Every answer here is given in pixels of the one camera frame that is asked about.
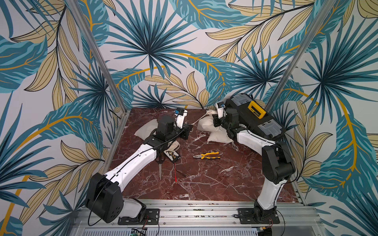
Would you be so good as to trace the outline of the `cream cloth soil bag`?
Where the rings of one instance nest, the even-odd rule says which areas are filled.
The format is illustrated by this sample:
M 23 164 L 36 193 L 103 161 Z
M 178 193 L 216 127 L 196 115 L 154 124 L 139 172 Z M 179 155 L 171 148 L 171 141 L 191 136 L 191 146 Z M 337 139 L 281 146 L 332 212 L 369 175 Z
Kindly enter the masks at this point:
M 207 142 L 229 144 L 229 143 L 232 143 L 233 140 L 229 138 L 227 131 L 225 129 L 221 129 L 219 131 L 211 132 L 211 134 L 208 137 Z

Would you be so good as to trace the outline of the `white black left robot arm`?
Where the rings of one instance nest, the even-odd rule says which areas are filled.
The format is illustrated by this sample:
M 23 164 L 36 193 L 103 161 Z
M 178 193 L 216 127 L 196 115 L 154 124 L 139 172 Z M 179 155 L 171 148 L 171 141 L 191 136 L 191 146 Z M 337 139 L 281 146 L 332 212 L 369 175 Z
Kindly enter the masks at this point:
M 114 221 L 124 207 L 129 218 L 142 221 L 145 205 L 139 200 L 124 200 L 122 192 L 145 166 L 159 160 L 173 142 L 178 138 L 188 139 L 193 125 L 184 122 L 187 114 L 187 110 L 177 109 L 174 117 L 160 117 L 156 131 L 144 140 L 135 153 L 107 173 L 92 176 L 87 190 L 86 208 L 105 223 Z

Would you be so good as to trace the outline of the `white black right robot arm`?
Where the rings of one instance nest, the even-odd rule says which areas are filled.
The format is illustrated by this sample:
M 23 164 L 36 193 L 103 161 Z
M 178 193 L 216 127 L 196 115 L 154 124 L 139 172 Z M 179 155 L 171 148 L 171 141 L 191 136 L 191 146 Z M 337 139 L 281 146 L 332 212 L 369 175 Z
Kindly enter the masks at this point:
M 239 208 L 234 215 L 241 224 L 278 224 L 277 200 L 283 186 L 296 171 L 293 160 L 284 142 L 274 142 L 253 134 L 239 123 L 236 109 L 223 107 L 213 115 L 215 127 L 221 126 L 227 136 L 239 144 L 245 145 L 262 157 L 264 183 L 253 208 Z

